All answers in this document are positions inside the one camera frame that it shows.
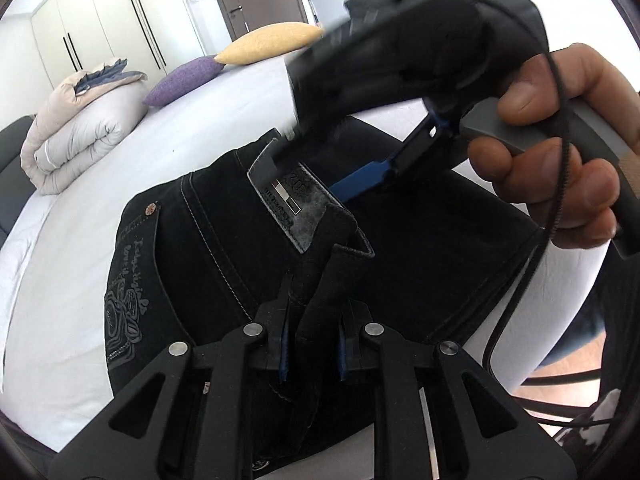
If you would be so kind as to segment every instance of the folded comforter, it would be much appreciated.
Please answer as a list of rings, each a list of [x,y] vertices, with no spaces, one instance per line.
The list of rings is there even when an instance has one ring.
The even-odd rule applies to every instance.
[[[42,194],[64,191],[129,135],[146,114],[141,72],[113,59],[66,78],[31,125],[20,164]]]

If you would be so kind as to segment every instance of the triangular cutout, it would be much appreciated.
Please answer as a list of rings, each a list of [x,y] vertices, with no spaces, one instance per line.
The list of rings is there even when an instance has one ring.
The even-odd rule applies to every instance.
[[[109,427],[113,431],[127,434],[133,438],[145,436],[163,384],[164,375],[156,374],[151,377],[131,399],[131,402],[111,418]]]
[[[518,423],[491,393],[471,374],[463,374],[462,381],[476,415],[480,433],[491,438],[515,430]]]

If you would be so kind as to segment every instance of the silver screw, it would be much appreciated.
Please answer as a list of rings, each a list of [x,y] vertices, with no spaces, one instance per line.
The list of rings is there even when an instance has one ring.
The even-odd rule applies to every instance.
[[[444,355],[455,355],[460,350],[460,347],[453,341],[443,341],[440,343],[440,351]]]
[[[169,346],[169,354],[175,356],[184,355],[186,354],[188,349],[189,346],[187,345],[187,343],[176,341],[175,343],[172,343],[171,346]]]
[[[364,331],[369,335],[381,335],[385,331],[385,327],[380,325],[380,323],[367,323]]]
[[[260,323],[249,323],[244,326],[242,331],[250,336],[260,335],[262,333],[262,325]]]

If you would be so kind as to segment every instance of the bed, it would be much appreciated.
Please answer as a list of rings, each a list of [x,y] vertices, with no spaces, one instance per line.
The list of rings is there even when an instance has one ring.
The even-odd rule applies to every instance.
[[[0,268],[13,262],[17,269],[6,290],[0,287],[0,308],[4,301],[10,311],[8,330],[4,336],[0,332],[5,345],[0,410],[27,434],[58,451],[111,400],[103,295],[124,206],[140,191],[208,166],[289,123],[294,108],[285,62],[279,57],[226,69],[149,112],[50,203],[38,194],[30,199],[0,251]],[[424,115],[421,102],[409,102],[359,117],[403,139]],[[468,163],[457,171],[490,189]],[[494,354],[494,369],[508,390],[536,368],[569,325],[606,249],[550,248]],[[476,359],[512,291],[466,344]],[[367,428],[266,478],[367,480],[372,471],[373,432]]]

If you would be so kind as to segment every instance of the wooden floor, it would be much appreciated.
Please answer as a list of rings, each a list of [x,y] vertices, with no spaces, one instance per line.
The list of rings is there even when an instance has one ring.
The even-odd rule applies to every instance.
[[[537,370],[532,374],[532,376],[571,374],[600,368],[604,338],[605,335],[601,334],[588,345],[583,346],[555,364]],[[527,399],[554,402],[556,404],[591,406],[596,400],[598,400],[599,386],[600,381],[564,384],[562,386],[521,386],[514,392],[514,395],[526,397]],[[543,416],[545,418],[563,420],[554,416],[536,415]],[[550,434],[555,434],[559,429],[553,426],[543,426],[543,428],[545,428],[545,430]]]

